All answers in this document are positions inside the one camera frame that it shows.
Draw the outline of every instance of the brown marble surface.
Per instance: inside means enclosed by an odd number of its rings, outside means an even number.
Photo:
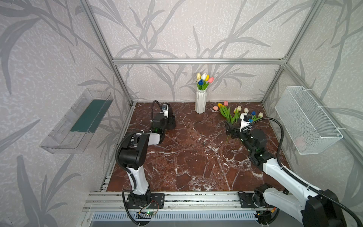
[[[162,144],[149,146],[144,164],[146,179],[151,191],[253,191],[268,183],[278,190],[283,187],[258,168],[251,166],[248,151],[237,139],[229,138],[220,112],[210,102],[203,114],[195,112],[195,103],[171,103],[177,126],[167,130]],[[230,103],[231,111],[237,106],[263,112],[261,103]],[[151,103],[137,103],[128,131],[150,127]],[[268,121],[256,123],[268,137],[267,150],[276,155],[278,140]],[[282,163],[288,166],[284,157]],[[117,164],[107,191],[130,189],[125,171]]]

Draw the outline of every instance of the pink tulip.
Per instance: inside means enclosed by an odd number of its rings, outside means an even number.
[[[209,78],[208,83],[211,84],[213,82],[213,80],[214,80],[214,77]]]

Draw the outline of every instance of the clear plastic shelf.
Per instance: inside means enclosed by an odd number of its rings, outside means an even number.
[[[52,154],[82,154],[112,101],[111,92],[86,89],[40,146]]]

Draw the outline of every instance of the vent grille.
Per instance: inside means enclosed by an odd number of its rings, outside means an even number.
[[[197,220],[257,220],[255,211],[159,211],[155,216],[141,215],[138,218],[137,212],[130,212],[135,220],[153,221],[197,221]],[[129,221],[125,211],[119,212],[95,212],[92,221]]]

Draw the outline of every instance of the leaf pattern wallpaper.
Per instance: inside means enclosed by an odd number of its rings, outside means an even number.
[[[113,58],[282,58],[312,3],[90,0]],[[216,78],[209,101],[260,101],[277,68],[118,65],[137,101],[194,101],[197,72]]]
[[[363,1],[326,1],[289,64],[363,145],[362,60]],[[283,73],[265,103],[269,116],[286,86],[295,86]],[[363,219],[363,167],[341,141],[316,155],[300,155],[287,136],[285,154],[304,179],[331,189],[340,201]],[[355,221],[346,215],[349,226]]]
[[[130,109],[78,1],[0,0],[0,226],[75,226]],[[83,154],[41,141],[86,88],[114,98]]]

